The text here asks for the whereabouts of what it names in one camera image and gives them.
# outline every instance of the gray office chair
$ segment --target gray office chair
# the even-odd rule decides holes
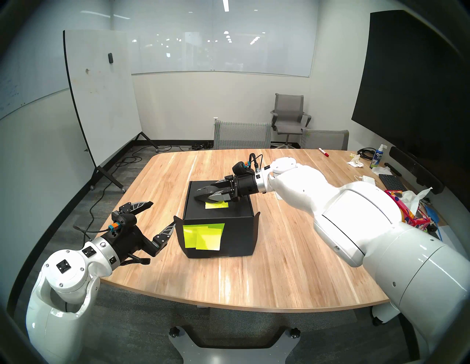
[[[302,128],[302,149],[348,150],[348,130],[312,130]]]
[[[289,148],[289,135],[291,134],[302,134],[302,127],[307,127],[310,119],[310,115],[304,112],[304,96],[303,95],[280,95],[276,94],[276,103],[274,104],[274,110],[271,111],[273,119],[271,121],[271,127],[278,135],[287,134],[285,143],[272,143],[279,145],[276,149],[286,147]],[[302,116],[307,116],[307,123],[302,126]]]
[[[214,149],[269,149],[270,123],[232,123],[215,120]]]

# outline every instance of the whiteboard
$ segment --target whiteboard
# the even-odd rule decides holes
[[[127,51],[120,31],[63,32],[70,92],[95,166],[142,131]],[[113,63],[108,60],[112,53]]]
[[[308,77],[318,3],[228,0],[225,11],[222,0],[114,0],[111,29],[128,33],[133,74],[215,70]]]
[[[25,22],[0,60],[0,118],[69,87],[64,29],[110,29],[107,0],[45,0]]]

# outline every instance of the television screen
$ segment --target television screen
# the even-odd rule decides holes
[[[470,210],[469,64],[403,10],[370,14],[352,120],[415,159]]]

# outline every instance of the wood grain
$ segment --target wood grain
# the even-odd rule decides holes
[[[118,208],[131,201],[153,201],[137,216],[148,238],[161,232],[173,215],[182,218],[190,180],[217,180],[249,153],[263,153],[263,166],[292,156],[298,163],[319,169],[334,186],[367,175],[384,189],[367,168],[346,164],[348,151],[316,149],[209,150],[154,156],[122,197]],[[159,298],[236,310],[315,312],[345,310],[387,302],[388,298],[362,268],[351,268],[321,240],[313,218],[275,194],[251,196],[260,211],[258,243],[252,256],[188,259],[174,233],[168,246],[150,265],[132,264],[115,270],[104,282]],[[111,223],[110,217],[103,225]],[[137,256],[145,257],[142,251]]]

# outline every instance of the chair backrest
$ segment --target chair backrest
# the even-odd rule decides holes
[[[304,96],[277,93],[274,112],[277,113],[278,120],[290,120],[300,123],[304,112]]]
[[[214,149],[269,149],[270,123],[233,123],[215,120]]]
[[[302,128],[302,149],[348,150],[348,130],[312,130]]]

